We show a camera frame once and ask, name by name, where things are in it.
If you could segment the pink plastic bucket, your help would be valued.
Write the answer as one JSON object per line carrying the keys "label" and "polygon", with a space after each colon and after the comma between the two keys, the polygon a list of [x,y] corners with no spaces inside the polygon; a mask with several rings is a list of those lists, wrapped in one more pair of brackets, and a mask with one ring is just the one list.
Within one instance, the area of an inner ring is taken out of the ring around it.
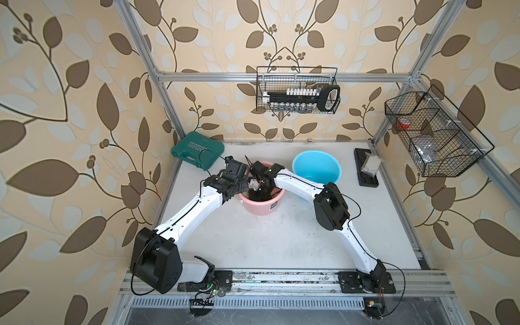
{"label": "pink plastic bucket", "polygon": [[[261,162],[261,163],[263,163],[264,165],[266,165],[268,167],[272,166],[272,164],[270,162]],[[248,187],[249,187],[248,191],[239,194],[238,200],[245,206],[246,210],[249,211],[250,213],[252,213],[253,215],[264,216],[264,215],[271,214],[278,206],[278,203],[280,202],[280,199],[284,195],[285,190],[281,190],[280,188],[278,188],[276,186],[276,188],[273,191],[274,197],[272,200],[268,200],[265,202],[254,202],[249,199],[249,189],[251,187],[256,188],[257,182],[251,181],[251,178],[252,178],[252,175],[249,172],[248,180],[247,180]]]}

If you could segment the blue plastic bucket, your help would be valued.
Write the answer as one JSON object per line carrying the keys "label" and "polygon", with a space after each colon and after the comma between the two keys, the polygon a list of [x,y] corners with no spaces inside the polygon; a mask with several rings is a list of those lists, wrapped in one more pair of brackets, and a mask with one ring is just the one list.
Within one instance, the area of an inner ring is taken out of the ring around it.
{"label": "blue plastic bucket", "polygon": [[339,161],[331,154],[308,150],[298,154],[292,162],[292,172],[299,178],[320,184],[338,184],[342,178]]}

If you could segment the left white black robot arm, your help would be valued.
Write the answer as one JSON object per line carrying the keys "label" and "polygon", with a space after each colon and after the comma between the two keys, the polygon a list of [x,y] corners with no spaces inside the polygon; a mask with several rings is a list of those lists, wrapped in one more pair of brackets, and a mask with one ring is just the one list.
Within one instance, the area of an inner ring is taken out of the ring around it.
{"label": "left white black robot arm", "polygon": [[180,252],[190,235],[212,212],[235,195],[248,190],[248,165],[225,158],[226,167],[200,182],[195,197],[173,217],[151,230],[144,228],[134,240],[129,270],[153,291],[169,292],[176,284],[206,291],[216,285],[215,266],[195,256],[182,260]]}

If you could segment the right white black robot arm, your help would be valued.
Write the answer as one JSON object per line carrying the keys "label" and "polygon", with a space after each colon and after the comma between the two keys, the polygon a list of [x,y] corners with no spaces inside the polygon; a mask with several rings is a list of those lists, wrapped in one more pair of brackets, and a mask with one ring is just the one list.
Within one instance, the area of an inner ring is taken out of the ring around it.
{"label": "right white black robot arm", "polygon": [[380,290],[387,269],[380,259],[372,255],[363,240],[358,238],[344,195],[336,184],[305,180],[282,165],[273,164],[269,167],[259,161],[251,165],[250,172],[261,189],[279,188],[313,203],[319,225],[338,234],[353,259],[357,272],[356,286],[367,293]]}

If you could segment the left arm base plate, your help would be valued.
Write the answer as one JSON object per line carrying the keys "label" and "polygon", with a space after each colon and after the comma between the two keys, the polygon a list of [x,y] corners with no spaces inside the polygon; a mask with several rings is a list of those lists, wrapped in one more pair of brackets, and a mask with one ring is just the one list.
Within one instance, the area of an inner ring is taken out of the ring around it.
{"label": "left arm base plate", "polygon": [[227,293],[232,289],[233,271],[216,270],[210,272],[202,282],[185,282],[177,284],[178,292],[199,293],[213,292]]}

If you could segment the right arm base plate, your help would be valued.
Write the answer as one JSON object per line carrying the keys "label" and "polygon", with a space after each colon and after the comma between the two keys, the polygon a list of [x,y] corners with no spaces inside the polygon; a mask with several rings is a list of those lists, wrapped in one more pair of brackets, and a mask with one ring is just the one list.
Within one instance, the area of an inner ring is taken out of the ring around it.
{"label": "right arm base plate", "polygon": [[388,272],[384,273],[379,280],[357,271],[339,272],[337,276],[341,292],[345,294],[397,293],[391,274]]}

